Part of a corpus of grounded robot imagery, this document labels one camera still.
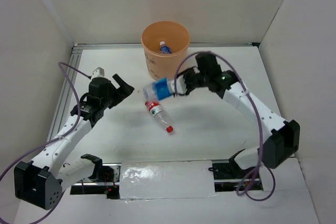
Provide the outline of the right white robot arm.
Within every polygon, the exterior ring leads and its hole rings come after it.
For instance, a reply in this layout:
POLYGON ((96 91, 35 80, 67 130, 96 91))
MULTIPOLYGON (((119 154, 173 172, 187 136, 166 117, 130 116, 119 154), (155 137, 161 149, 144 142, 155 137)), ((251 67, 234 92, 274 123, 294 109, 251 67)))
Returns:
POLYGON ((243 178, 260 165, 275 169, 298 150, 300 125, 297 121, 285 120, 262 103, 248 90, 230 63, 229 70, 223 71, 217 62, 219 55, 198 51, 192 56, 197 66, 176 71, 174 82, 181 81, 182 90, 175 87, 174 95, 186 96, 197 88, 208 88, 258 126, 258 145, 238 151, 228 160, 233 177, 243 178))

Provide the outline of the crushed blue label bottle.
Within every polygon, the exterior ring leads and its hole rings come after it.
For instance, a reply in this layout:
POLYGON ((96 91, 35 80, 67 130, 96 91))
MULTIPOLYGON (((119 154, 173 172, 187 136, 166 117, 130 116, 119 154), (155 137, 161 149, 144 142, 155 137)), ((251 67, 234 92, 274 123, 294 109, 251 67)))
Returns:
POLYGON ((143 88, 146 101, 161 101, 173 96, 173 79, 163 78, 154 81, 143 88))

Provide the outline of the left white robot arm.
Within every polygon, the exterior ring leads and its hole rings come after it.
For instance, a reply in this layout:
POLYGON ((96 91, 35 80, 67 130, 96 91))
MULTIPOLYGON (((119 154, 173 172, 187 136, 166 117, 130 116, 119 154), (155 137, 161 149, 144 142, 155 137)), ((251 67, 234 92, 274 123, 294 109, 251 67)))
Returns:
POLYGON ((14 168, 15 196, 44 210, 49 210, 60 201, 61 194, 83 179, 93 182, 103 177, 102 159, 83 154, 74 162, 67 158, 76 145, 92 130, 111 109, 129 97, 134 87, 122 80, 118 74, 113 79, 115 87, 104 77, 92 78, 88 92, 83 94, 70 112, 57 141, 49 141, 43 150, 28 163, 20 161, 14 168))

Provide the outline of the blue label white cap bottle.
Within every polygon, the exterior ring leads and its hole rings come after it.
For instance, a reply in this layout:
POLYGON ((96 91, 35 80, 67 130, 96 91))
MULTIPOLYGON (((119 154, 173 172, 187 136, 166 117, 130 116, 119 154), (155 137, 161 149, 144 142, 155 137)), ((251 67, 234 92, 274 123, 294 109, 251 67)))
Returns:
POLYGON ((160 51, 159 52, 161 54, 172 54, 172 50, 170 49, 170 47, 168 47, 166 45, 166 43, 164 41, 161 41, 159 43, 159 45, 160 45, 160 51))

